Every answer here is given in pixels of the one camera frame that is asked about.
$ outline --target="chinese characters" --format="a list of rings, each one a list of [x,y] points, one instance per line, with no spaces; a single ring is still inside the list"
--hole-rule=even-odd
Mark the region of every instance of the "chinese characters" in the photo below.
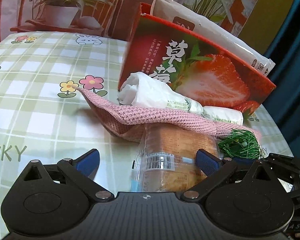
[[[179,44],[176,41],[171,40],[169,45],[170,46],[166,46],[168,57],[162,58],[162,60],[169,60],[169,66],[165,68],[161,64],[160,66],[156,67],[157,71],[154,70],[154,72],[149,75],[150,77],[159,79],[160,81],[165,83],[171,83],[170,73],[176,72],[176,68],[173,66],[173,61],[176,60],[177,62],[181,62],[181,58],[185,54],[185,49],[188,48],[188,44],[185,43],[184,40],[182,40],[182,42],[180,42]]]
[[[161,41],[157,41],[157,39],[153,39],[151,46],[149,48],[149,51],[148,51],[148,57],[146,58],[143,66],[142,66],[142,70],[141,70],[142,72],[149,73],[150,68],[154,61],[153,58],[157,55],[160,45],[161,45]]]

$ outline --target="plastic wrapper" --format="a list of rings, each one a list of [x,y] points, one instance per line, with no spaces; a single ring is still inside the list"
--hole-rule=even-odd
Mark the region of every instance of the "plastic wrapper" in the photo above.
[[[132,172],[131,191],[185,191],[206,178],[195,165],[199,149],[220,158],[218,143],[209,135],[160,123],[146,126]]]
[[[174,0],[154,0],[150,14],[206,37],[232,52],[265,76],[274,68],[275,63],[271,59],[262,56],[219,25]]]
[[[204,106],[202,116],[212,121],[243,124],[243,115],[240,111],[225,107]]]
[[[143,72],[131,73],[118,94],[119,102],[127,106],[179,109],[202,115],[203,108],[191,98],[173,91],[166,83]]]

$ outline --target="flower print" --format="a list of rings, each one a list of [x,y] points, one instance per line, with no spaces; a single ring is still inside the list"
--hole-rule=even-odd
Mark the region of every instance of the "flower print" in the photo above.
[[[61,87],[60,91],[73,93],[73,92],[75,92],[75,89],[72,86],[78,87],[79,84],[74,83],[72,80],[69,80],[68,82],[61,82],[60,83],[60,87]]]
[[[24,35],[24,36],[19,36],[15,39],[15,41],[23,41],[25,39],[28,39],[29,37],[27,35]]]
[[[60,87],[61,87],[60,91],[66,92],[66,94],[59,93],[58,96],[60,98],[73,98],[76,95],[76,93],[74,93],[75,89],[73,87],[78,87],[78,86],[79,86],[79,84],[74,83],[72,80],[69,80],[67,82],[61,82],[60,83]]]
[[[30,37],[30,38],[27,38],[27,41],[35,41],[37,38],[36,37]]]
[[[91,75],[87,75],[85,78],[80,79],[79,83],[83,85],[84,89],[91,90],[93,91],[95,89],[102,89],[103,88],[103,78],[100,77],[94,77]]]

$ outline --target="logo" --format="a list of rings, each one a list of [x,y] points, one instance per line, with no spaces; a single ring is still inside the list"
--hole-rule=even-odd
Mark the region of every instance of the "logo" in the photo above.
[[[150,199],[150,198],[152,198],[152,197],[151,197],[150,195],[143,195],[142,198],[148,200],[148,199]]]

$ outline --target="yellow flower print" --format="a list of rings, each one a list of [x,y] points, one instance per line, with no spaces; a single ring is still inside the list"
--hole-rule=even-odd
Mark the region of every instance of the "yellow flower print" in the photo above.
[[[30,37],[30,38],[27,38],[27,41],[35,41],[37,38],[36,37]]]
[[[60,87],[61,87],[60,91],[73,93],[73,92],[75,92],[75,89],[72,86],[78,87],[79,84],[74,83],[72,80],[69,80],[68,82],[61,82],[60,83]]]

